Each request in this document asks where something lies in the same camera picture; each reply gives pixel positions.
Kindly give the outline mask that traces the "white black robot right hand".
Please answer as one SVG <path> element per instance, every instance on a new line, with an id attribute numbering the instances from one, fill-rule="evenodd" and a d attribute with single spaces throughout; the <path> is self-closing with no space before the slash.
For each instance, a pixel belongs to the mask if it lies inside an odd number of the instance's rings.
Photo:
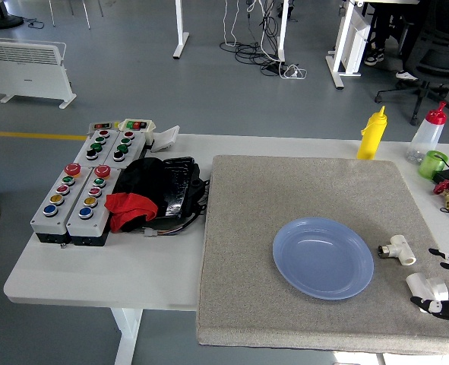
<path id="1" fill-rule="evenodd" d="M 429 248 L 428 251 L 432 255 L 442 257 L 444 262 L 440 263 L 441 267 L 449 270 L 449 252 L 442 252 L 434 248 Z M 449 300 L 430 300 L 412 296 L 410 301 L 437 318 L 449 320 Z"/>

